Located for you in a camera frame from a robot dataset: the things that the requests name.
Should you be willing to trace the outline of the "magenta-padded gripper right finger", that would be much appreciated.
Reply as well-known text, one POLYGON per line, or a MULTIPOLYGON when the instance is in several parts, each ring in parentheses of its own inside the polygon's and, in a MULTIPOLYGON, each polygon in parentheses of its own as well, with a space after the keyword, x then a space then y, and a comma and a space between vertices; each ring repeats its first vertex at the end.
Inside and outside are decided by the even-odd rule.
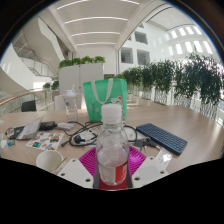
POLYGON ((129 150, 128 188, 140 188, 168 175, 154 156, 146 157, 133 146, 130 146, 129 150))

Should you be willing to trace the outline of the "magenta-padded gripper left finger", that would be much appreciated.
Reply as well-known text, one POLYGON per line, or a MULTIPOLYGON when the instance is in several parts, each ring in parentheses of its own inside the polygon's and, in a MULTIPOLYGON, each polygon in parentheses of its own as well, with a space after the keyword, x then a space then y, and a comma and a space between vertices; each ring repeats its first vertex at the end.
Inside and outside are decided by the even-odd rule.
POLYGON ((96 170, 96 150, 92 148, 79 159, 73 158, 67 162, 58 176, 81 187, 92 188, 96 170))

